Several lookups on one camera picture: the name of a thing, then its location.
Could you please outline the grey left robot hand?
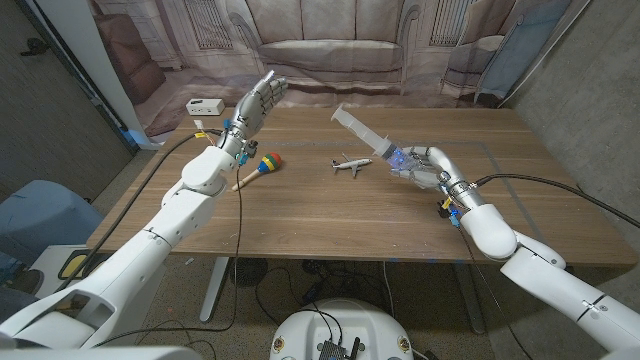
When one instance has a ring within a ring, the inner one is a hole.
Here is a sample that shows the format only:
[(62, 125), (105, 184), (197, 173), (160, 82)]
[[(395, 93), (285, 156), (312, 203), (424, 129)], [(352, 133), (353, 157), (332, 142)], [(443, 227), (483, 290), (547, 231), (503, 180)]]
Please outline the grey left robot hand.
[(270, 111), (284, 97), (288, 88), (284, 77), (268, 72), (236, 105), (230, 122), (230, 134), (250, 139), (257, 134)]

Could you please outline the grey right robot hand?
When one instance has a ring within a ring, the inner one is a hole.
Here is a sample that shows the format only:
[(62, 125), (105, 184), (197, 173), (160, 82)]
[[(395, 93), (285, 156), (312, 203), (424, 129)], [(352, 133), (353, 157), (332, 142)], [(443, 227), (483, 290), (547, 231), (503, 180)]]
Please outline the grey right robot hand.
[(448, 155), (437, 147), (395, 148), (386, 159), (391, 174), (413, 182), (421, 189), (453, 187), (466, 177)]

